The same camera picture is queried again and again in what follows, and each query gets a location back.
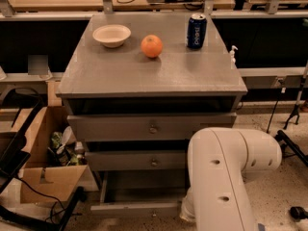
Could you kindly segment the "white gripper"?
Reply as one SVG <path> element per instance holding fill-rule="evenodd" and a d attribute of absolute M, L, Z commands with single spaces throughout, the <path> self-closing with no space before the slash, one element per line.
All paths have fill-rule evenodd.
<path fill-rule="evenodd" d="M 182 199 L 180 218 L 187 222 L 195 222 L 192 189 L 188 189 L 186 196 Z"/>

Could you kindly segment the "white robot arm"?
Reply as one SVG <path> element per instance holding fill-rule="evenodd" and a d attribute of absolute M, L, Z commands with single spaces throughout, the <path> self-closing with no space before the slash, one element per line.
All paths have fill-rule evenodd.
<path fill-rule="evenodd" d="M 245 183 L 277 169 L 282 161 L 278 142 L 249 129 L 205 128 L 188 148 L 190 187 L 180 217 L 196 231 L 265 231 L 256 221 Z"/>

